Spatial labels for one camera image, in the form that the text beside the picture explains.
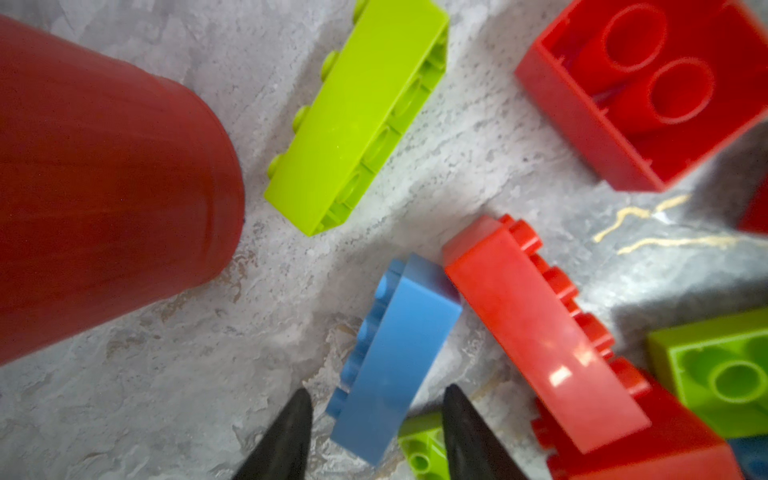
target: red cup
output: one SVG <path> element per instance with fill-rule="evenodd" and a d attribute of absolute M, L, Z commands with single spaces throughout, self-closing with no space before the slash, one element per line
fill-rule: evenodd
<path fill-rule="evenodd" d="M 650 65 L 667 41 L 667 16 L 649 3 L 630 5 L 576 57 L 571 76 L 589 95 L 606 91 Z"/>
<path fill-rule="evenodd" d="M 691 120 L 714 92 L 710 66 L 698 58 L 680 58 L 628 85 L 606 115 L 623 134 L 643 134 Z"/>
<path fill-rule="evenodd" d="M 213 279 L 243 178 L 194 93 L 0 15 L 0 364 Z"/>

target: lime green building block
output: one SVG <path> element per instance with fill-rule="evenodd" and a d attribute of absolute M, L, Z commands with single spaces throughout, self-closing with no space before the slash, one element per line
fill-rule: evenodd
<path fill-rule="evenodd" d="M 768 309 L 648 335 L 657 378 L 726 439 L 768 434 Z"/>
<path fill-rule="evenodd" d="M 440 412 L 406 420 L 400 427 L 397 442 L 418 480 L 451 478 Z"/>
<path fill-rule="evenodd" d="M 346 221 L 445 73 L 449 17 L 430 0 L 358 0 L 354 21 L 267 172 L 264 197 L 310 236 Z"/>

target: red toy brick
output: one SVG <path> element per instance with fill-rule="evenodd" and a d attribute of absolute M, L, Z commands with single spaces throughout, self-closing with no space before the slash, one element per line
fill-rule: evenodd
<path fill-rule="evenodd" d="M 768 113 L 768 36 L 738 0 L 576 0 L 516 75 L 616 190 L 664 191 Z"/>
<path fill-rule="evenodd" d="M 554 480 L 740 480 L 728 444 L 650 376 L 637 403 L 653 425 L 586 455 L 580 453 L 539 402 L 534 432 Z"/>
<path fill-rule="evenodd" d="M 739 230 L 768 235 L 768 178 L 752 200 L 749 210 L 741 220 Z"/>
<path fill-rule="evenodd" d="M 613 337 L 581 312 L 576 287 L 535 254 L 540 247 L 526 222 L 481 217 L 443 247 L 445 271 L 574 443 L 589 452 L 650 425 L 625 388 L 643 386 L 628 362 L 606 362 Z"/>

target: gray stone surface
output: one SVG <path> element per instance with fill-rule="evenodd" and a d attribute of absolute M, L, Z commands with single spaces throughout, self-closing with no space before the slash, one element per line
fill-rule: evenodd
<path fill-rule="evenodd" d="M 0 369 L 4 480 L 228 479 L 290 393 L 316 407 L 310 478 L 411 478 L 329 441 L 323 414 L 393 257 L 437 260 L 481 212 L 524 217 L 581 305 L 646 364 L 644 334 L 768 303 L 768 243 L 732 230 L 768 171 L 761 125 L 663 195 L 614 192 L 578 160 L 512 75 L 568 0 L 445 0 L 449 72 L 344 226 L 306 238 L 263 200 L 266 166 L 349 34 L 353 0 L 0 0 L 0 12 L 184 83 L 219 115 L 243 167 L 247 222 L 215 281 Z M 752 0 L 768 19 L 768 2 Z M 596 243 L 616 213 L 629 217 Z M 700 239 L 678 247 L 645 238 Z M 531 478 L 548 478 L 533 394 L 467 309 L 414 412 L 457 382 Z"/>

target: lego brick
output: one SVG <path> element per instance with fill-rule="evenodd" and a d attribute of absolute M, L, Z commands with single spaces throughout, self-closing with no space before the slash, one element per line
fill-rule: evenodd
<path fill-rule="evenodd" d="M 406 420 L 397 442 L 418 480 L 450 480 L 440 412 Z"/>
<path fill-rule="evenodd" d="M 746 480 L 768 480 L 768 436 L 731 439 L 728 444 Z"/>
<path fill-rule="evenodd" d="M 647 428 L 632 398 L 647 388 L 614 340 L 581 312 L 576 287 L 536 251 L 536 232 L 481 217 L 443 247 L 445 271 L 574 443 L 589 452 Z"/>
<path fill-rule="evenodd" d="M 554 480 L 739 480 L 739 465 L 728 444 L 658 382 L 637 403 L 653 425 L 602 449 L 582 454 L 547 409 L 533 421 Z"/>
<path fill-rule="evenodd" d="M 576 0 L 515 73 L 616 190 L 672 187 L 768 113 L 768 37 L 738 0 Z"/>
<path fill-rule="evenodd" d="M 355 20 L 268 171 L 264 197 L 306 235 L 347 220 L 445 73 L 449 17 L 431 0 L 358 0 Z"/>
<path fill-rule="evenodd" d="M 662 385 L 726 439 L 768 434 L 768 309 L 648 335 Z"/>
<path fill-rule="evenodd" d="M 768 178 L 741 219 L 739 230 L 768 235 Z"/>
<path fill-rule="evenodd" d="M 331 439 L 376 465 L 462 312 L 439 265 L 412 254 L 393 260 L 376 290 L 327 413 Z"/>

